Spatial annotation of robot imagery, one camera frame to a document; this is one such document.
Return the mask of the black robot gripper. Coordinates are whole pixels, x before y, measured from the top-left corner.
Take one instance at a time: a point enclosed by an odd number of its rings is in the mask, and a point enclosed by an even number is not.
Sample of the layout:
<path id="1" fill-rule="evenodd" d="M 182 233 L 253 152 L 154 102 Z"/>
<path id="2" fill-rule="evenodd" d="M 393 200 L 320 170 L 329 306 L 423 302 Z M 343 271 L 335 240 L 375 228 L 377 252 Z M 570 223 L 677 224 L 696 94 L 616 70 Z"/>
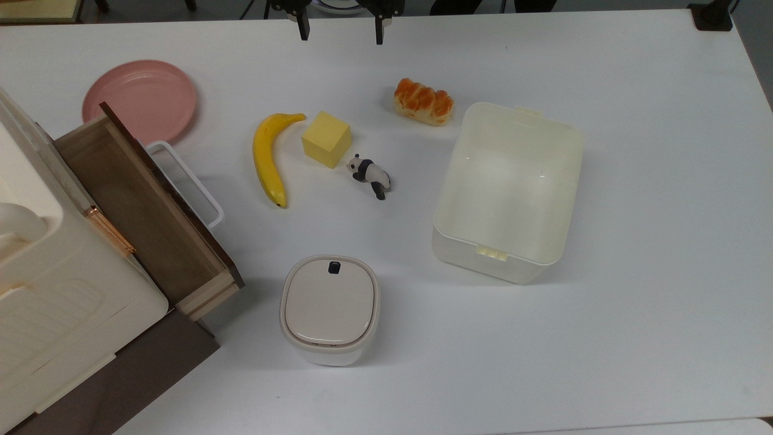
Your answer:
<path id="1" fill-rule="evenodd" d="M 359 7 L 367 9 L 375 16 L 376 44 L 381 46 L 384 40 L 384 16 L 402 16 L 402 1 L 321 1 L 334 8 L 351 8 L 354 2 Z M 269 1 L 270 8 L 283 10 L 290 16 L 295 16 L 301 40 L 309 39 L 310 27 L 306 7 L 312 1 Z"/>

